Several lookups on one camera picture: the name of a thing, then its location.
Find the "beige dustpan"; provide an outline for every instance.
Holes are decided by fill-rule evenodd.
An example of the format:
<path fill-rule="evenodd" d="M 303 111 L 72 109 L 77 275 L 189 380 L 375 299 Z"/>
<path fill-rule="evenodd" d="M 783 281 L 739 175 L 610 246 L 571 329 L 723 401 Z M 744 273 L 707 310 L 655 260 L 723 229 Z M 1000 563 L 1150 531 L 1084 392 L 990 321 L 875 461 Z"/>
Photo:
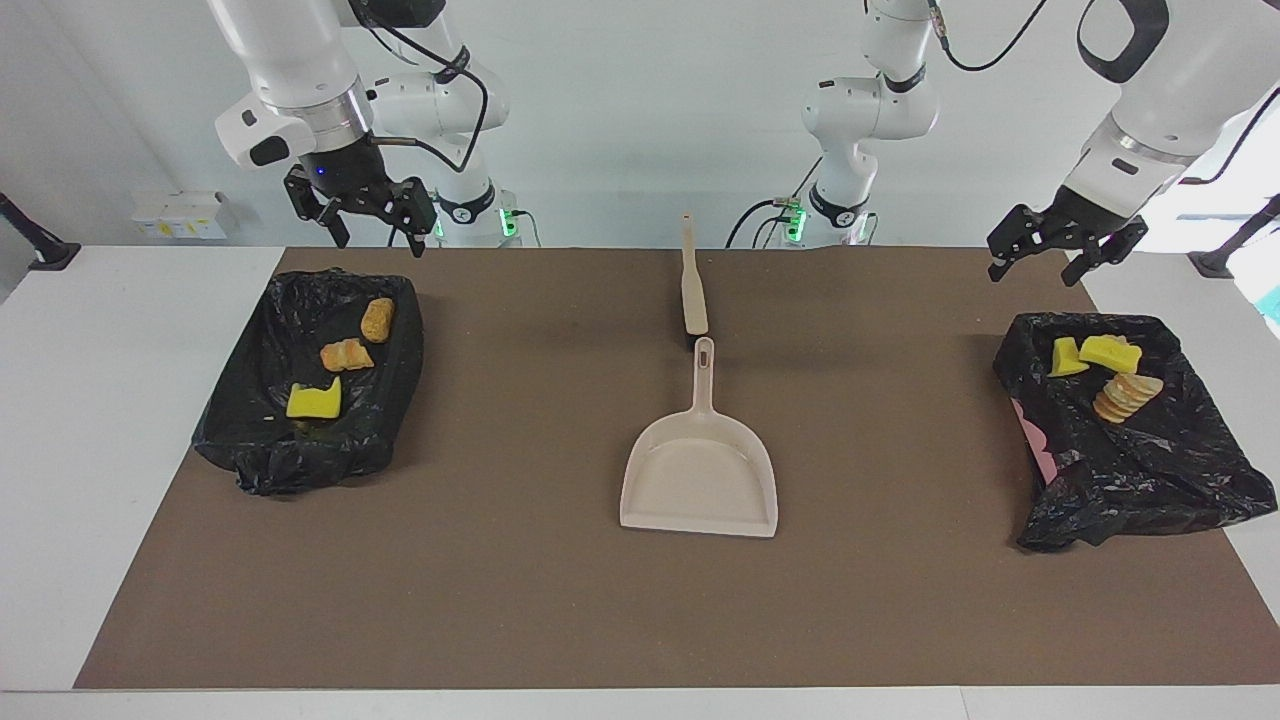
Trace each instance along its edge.
<path fill-rule="evenodd" d="M 694 406 L 649 425 L 622 479 L 627 528 L 771 538 L 778 528 L 773 464 L 750 428 L 712 407 L 716 343 L 694 346 Z"/>

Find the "brown table mat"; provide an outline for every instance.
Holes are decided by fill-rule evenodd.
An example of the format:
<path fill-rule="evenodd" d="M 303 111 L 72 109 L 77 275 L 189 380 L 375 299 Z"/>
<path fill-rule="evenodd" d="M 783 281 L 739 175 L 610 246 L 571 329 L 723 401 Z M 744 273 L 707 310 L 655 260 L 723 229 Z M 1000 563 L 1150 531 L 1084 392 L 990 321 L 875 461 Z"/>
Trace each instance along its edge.
<path fill-rule="evenodd" d="M 631 443 L 689 405 L 678 254 L 288 250 L 282 270 L 413 279 L 396 460 L 279 501 L 188 455 L 76 685 L 1280 682 L 1221 532 L 1015 548 L 1028 460 L 991 359 L 1016 313 L 1092 304 L 1059 254 L 998 286 L 987 261 L 700 255 L 717 409 L 777 473 L 759 541 L 618 527 Z"/>

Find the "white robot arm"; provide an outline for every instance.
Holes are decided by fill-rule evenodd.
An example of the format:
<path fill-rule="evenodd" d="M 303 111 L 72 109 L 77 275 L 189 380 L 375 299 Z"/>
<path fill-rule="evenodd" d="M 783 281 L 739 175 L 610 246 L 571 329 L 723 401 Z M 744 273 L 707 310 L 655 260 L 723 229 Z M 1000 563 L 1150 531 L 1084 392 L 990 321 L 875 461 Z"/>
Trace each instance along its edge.
<path fill-rule="evenodd" d="M 1117 14 L 1133 26 L 1128 44 L 1091 50 L 1091 28 Z M 1014 208 L 987 238 L 992 281 L 1055 247 L 1084 251 L 1062 272 L 1066 284 L 1124 260 L 1146 233 L 1138 211 L 1280 79 L 1280 0 L 1094 1 L 1078 45 L 1085 64 L 1120 85 L 1120 100 L 1053 202 L 1043 213 Z"/>
<path fill-rule="evenodd" d="M 931 17 L 925 0 L 867 4 L 864 56 L 879 72 L 822 81 L 805 105 L 804 123 L 822 146 L 822 165 L 805 197 L 813 217 L 803 237 L 783 247 L 851 242 L 878 168 L 861 141 L 922 137 L 933 128 L 938 94 L 924 73 Z"/>
<path fill-rule="evenodd" d="M 497 78 L 471 64 L 443 17 L 444 5 L 444 0 L 358 0 L 352 12 L 343 9 L 344 17 L 383 27 L 429 53 L 434 49 L 443 60 L 434 72 L 381 78 L 366 88 L 342 44 L 339 14 L 330 0 L 209 0 L 252 83 L 252 91 L 215 122 L 223 146 L 248 168 L 297 158 L 284 181 L 293 208 L 298 218 L 328 228 L 339 247 L 349 240 L 339 213 L 381 219 L 410 238 L 415 254 L 421 254 L 422 240 L 436 223 L 426 183 L 387 177 L 384 145 L 412 145 L 436 155 L 429 179 L 447 210 L 471 208 L 472 220 L 497 217 L 486 210 L 498 191 L 474 140 L 460 133 L 476 131 L 477 117 L 479 129 L 502 124 L 507 102 Z M 460 76 L 471 82 L 454 82 Z M 375 127 L 407 137 L 379 137 Z M 509 234 L 502 229 L 485 232 Z"/>

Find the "white wall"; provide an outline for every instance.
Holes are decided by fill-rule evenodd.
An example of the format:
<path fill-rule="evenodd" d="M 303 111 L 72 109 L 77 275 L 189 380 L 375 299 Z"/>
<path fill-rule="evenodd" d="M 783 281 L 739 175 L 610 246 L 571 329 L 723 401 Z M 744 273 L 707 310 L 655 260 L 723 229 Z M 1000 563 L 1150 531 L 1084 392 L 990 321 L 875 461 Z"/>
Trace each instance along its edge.
<path fill-rule="evenodd" d="M 23 149 L 6 151 L 0 187 L 13 187 L 33 217 L 88 242 L 138 242 L 123 220 L 128 191 L 172 183 L 225 192 L 242 220 L 237 242 L 326 242 L 292 215 L 282 169 L 242 172 L 223 154 L 212 118 L 247 83 L 205 3 L 45 0 L 45 35 L 68 44 L 56 53 L 22 22 L 19 3 L 38 5 L 0 0 L 0 146 Z M 987 73 L 951 68 L 931 42 L 943 97 L 937 128 L 872 143 L 882 168 L 877 242 L 980 245 L 1015 202 L 1048 201 L 1119 95 L 1076 55 L 1084 4 L 1050 3 Z M 1033 5 L 945 4 L 956 54 L 988 59 Z M 812 85 L 870 73 L 852 0 L 453 0 L 451 9 L 474 55 L 511 88 L 511 119 L 483 147 L 548 245 L 675 245 L 685 210 L 701 241 L 717 243 L 746 205 L 790 192 L 817 156 L 800 123 Z M 403 67 L 362 31 L 346 32 L 367 78 Z M 74 69 L 59 76 L 72 55 L 93 81 Z M 83 92 L 86 82 L 120 110 L 123 128 L 99 122 L 93 104 L 104 99 Z M 14 108 L 15 95 L 33 100 Z M 397 176 L 428 161 L 407 149 L 388 155 Z M 355 243 L 385 237 L 374 223 L 353 233 Z"/>
<path fill-rule="evenodd" d="M 1272 104 L 1267 118 L 1253 129 L 1220 181 L 1207 186 L 1175 186 L 1147 205 L 1142 214 L 1152 227 L 1152 233 L 1143 241 L 1143 250 L 1185 252 L 1217 247 L 1235 232 L 1239 222 L 1178 222 L 1178 217 L 1252 215 L 1262 209 L 1268 197 L 1280 192 L 1280 172 L 1276 170 L 1276 158 L 1280 158 L 1277 105 L 1280 101 Z M 1253 110 L 1249 110 L 1229 123 L 1217 147 L 1206 152 L 1188 174 L 1210 177 L 1216 173 L 1252 115 Z M 1280 243 L 1280 236 L 1266 237 L 1260 233 L 1258 238 Z M 1268 273 L 1272 287 L 1280 284 L 1280 264 L 1271 263 Z"/>

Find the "sponge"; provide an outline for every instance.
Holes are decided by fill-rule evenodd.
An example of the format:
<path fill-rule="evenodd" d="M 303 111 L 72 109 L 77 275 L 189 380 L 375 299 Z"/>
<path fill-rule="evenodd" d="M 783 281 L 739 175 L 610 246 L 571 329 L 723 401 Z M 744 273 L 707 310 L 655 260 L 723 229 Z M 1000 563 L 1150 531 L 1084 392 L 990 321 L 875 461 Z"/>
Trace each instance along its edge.
<path fill-rule="evenodd" d="M 342 414 L 342 378 L 334 378 L 329 389 L 302 387 L 293 383 L 289 405 L 284 409 L 289 418 L 320 418 L 332 420 Z"/>
<path fill-rule="evenodd" d="M 1137 373 L 1142 348 L 1114 336 L 1093 336 L 1080 346 L 1080 360 L 1111 368 L 1117 373 Z"/>
<path fill-rule="evenodd" d="M 1065 378 L 1088 370 L 1089 366 L 1080 361 L 1080 351 L 1075 347 L 1074 337 L 1060 337 L 1053 341 L 1053 369 L 1051 378 Z"/>

